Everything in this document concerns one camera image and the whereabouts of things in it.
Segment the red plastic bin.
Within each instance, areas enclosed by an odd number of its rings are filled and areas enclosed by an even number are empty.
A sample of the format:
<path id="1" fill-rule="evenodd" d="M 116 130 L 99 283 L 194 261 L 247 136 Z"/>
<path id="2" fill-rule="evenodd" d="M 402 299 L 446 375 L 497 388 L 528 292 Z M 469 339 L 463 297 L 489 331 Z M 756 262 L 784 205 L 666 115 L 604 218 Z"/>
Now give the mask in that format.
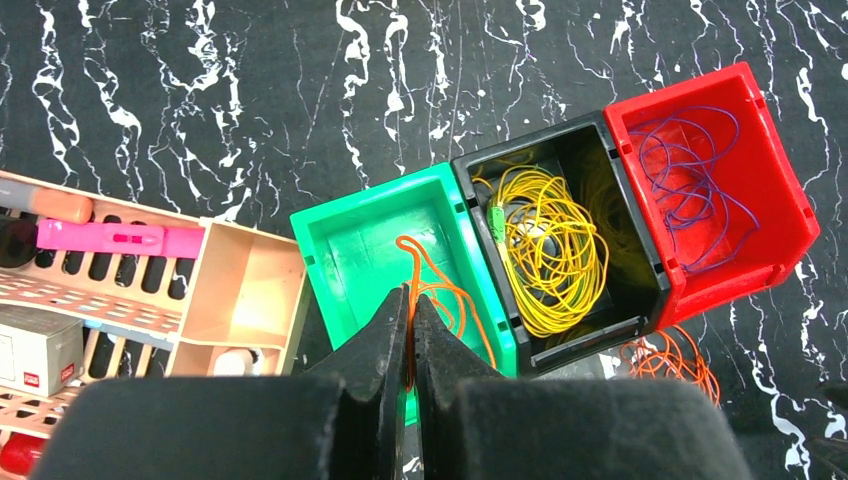
<path id="1" fill-rule="evenodd" d="M 603 114 L 671 282 L 659 328 L 780 284 L 818 237 L 748 64 Z"/>

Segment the black plastic bin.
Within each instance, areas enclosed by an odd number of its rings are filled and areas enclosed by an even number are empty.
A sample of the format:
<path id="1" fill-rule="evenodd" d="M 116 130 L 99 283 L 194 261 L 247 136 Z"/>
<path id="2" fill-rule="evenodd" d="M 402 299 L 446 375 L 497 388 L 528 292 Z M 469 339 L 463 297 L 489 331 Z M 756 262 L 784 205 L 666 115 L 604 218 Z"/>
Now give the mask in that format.
<path id="1" fill-rule="evenodd" d="M 601 113 L 450 165 L 515 338 L 520 375 L 657 329 L 671 282 Z"/>

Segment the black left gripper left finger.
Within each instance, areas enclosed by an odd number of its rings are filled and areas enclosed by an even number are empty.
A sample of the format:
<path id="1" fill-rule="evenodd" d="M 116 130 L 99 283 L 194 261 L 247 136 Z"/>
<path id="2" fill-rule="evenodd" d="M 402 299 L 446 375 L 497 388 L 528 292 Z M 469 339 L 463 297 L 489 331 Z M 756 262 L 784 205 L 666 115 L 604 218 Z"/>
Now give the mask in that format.
<path id="1" fill-rule="evenodd" d="M 290 376 L 108 380 L 84 388 L 36 479 L 397 479 L 409 289 Z"/>

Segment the green plastic bin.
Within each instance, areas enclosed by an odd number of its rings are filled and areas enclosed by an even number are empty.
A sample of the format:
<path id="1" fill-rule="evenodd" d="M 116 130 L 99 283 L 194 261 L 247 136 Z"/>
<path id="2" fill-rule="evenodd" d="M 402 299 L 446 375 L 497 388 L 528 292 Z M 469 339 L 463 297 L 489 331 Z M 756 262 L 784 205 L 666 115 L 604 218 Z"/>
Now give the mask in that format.
<path id="1" fill-rule="evenodd" d="M 474 304 L 434 293 L 443 321 L 505 376 L 518 373 L 517 346 L 472 218 L 451 167 L 428 167 L 290 217 L 330 343 L 338 349 L 364 327 L 388 291 L 413 278 L 413 258 L 396 240 L 407 235 L 432 260 L 421 279 L 444 277 Z"/>

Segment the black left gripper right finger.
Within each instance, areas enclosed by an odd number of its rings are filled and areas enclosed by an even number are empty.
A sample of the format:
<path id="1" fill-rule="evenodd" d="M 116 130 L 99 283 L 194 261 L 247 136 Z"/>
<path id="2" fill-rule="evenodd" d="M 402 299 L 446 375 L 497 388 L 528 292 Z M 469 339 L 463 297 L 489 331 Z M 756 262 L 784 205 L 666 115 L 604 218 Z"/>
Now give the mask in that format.
<path id="1" fill-rule="evenodd" d="M 748 479 L 723 414 L 677 380 L 520 380 L 445 326 L 427 297 L 413 321 L 429 479 Z"/>

